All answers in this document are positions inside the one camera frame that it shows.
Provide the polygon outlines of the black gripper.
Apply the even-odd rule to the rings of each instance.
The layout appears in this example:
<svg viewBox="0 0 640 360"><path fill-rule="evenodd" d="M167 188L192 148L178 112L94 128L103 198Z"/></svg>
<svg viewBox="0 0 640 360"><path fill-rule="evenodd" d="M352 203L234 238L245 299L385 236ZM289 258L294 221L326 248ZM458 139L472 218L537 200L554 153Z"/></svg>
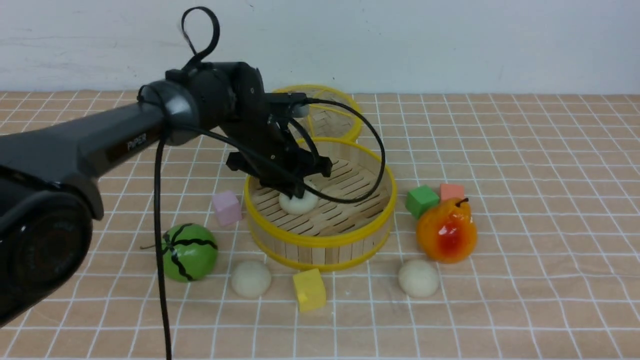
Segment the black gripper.
<svg viewBox="0 0 640 360"><path fill-rule="evenodd" d="M229 70L235 94L235 114L220 128L233 140L236 153L227 159L230 170L241 171L265 187L301 199L304 178L332 175L333 162L318 153L310 134L291 117L269 113L262 76L249 64L233 64Z"/></svg>

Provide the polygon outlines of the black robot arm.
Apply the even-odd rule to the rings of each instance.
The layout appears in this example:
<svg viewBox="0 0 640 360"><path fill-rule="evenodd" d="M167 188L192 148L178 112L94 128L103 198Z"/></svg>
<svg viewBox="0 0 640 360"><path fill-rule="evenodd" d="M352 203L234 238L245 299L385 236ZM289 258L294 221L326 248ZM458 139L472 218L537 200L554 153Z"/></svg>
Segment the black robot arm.
<svg viewBox="0 0 640 360"><path fill-rule="evenodd" d="M1 325L67 282L83 263L105 208L98 179L157 141L180 146L219 128L237 148L227 165L288 196L329 177L329 158L278 126L304 95L266 93L244 62L190 64L142 87L132 104L4 135L1 162Z"/></svg>

